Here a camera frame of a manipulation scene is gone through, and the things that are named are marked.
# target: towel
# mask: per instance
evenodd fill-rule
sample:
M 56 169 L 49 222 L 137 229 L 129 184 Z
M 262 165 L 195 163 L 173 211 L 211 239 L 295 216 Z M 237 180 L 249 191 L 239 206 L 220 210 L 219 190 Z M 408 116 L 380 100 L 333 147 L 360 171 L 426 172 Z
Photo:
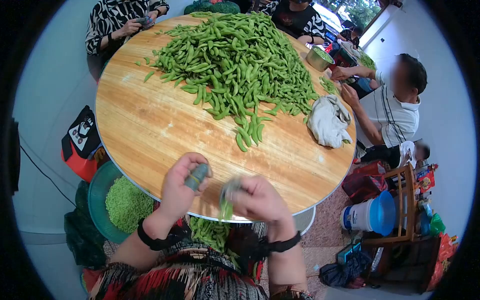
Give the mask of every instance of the towel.
M 335 95 L 323 96 L 315 101 L 307 126 L 318 143 L 324 146 L 340 148 L 343 140 L 352 143 L 347 127 L 352 116 Z
M 353 48 L 353 44 L 350 42 L 342 41 L 341 39 L 337 40 L 337 43 L 341 44 L 343 47 L 347 48 L 347 50 L 355 55 L 357 58 L 360 58 L 361 54 L 357 50 Z

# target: tree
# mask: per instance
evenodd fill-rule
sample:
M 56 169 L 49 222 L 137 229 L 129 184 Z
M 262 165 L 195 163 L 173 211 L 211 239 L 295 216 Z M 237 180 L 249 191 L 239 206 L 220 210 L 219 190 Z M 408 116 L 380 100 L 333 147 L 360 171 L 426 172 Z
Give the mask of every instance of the tree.
M 380 11 L 377 0 L 316 0 L 333 13 L 345 6 L 353 24 L 365 28 Z
M 346 5 L 345 11 L 355 25 L 365 28 L 380 12 L 380 6 L 375 0 L 359 0 L 355 5 Z

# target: blue bucket lid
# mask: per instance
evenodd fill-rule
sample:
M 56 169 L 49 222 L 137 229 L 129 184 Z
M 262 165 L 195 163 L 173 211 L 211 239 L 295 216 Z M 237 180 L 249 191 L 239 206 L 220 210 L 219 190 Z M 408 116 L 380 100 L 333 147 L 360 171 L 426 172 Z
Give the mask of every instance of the blue bucket lid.
M 373 231 L 383 236 L 389 235 L 395 222 L 395 203 L 388 191 L 383 191 L 372 201 L 370 206 L 370 226 Z

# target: white plastic bucket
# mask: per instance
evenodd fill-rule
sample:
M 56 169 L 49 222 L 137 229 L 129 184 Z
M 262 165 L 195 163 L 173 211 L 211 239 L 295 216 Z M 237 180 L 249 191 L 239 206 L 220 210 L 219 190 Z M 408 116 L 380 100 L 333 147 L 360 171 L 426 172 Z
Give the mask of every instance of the white plastic bucket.
M 373 231 L 370 224 L 370 207 L 374 199 L 347 206 L 340 215 L 340 224 L 343 229 Z

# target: black wrist strap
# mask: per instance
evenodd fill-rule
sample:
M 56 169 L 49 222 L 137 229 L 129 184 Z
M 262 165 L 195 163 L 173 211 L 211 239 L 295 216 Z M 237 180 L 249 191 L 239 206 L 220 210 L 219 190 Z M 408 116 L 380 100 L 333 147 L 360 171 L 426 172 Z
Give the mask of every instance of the black wrist strap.
M 293 238 L 286 241 L 276 241 L 273 243 L 269 243 L 268 240 L 261 240 L 260 243 L 266 242 L 266 248 L 269 252 L 285 252 L 298 244 L 300 239 L 300 231 L 297 231 L 297 234 Z
M 138 221 L 138 228 L 137 228 L 137 233 L 138 237 L 144 242 L 145 245 L 150 247 L 151 250 L 153 251 L 160 251 L 162 249 L 166 249 L 168 247 L 171 247 L 181 241 L 183 238 L 185 238 L 190 231 L 190 228 L 188 226 L 173 226 L 170 232 L 168 233 L 168 236 L 166 239 L 161 240 L 161 239 L 152 239 L 149 237 L 143 227 L 144 223 L 144 218 L 140 219 Z

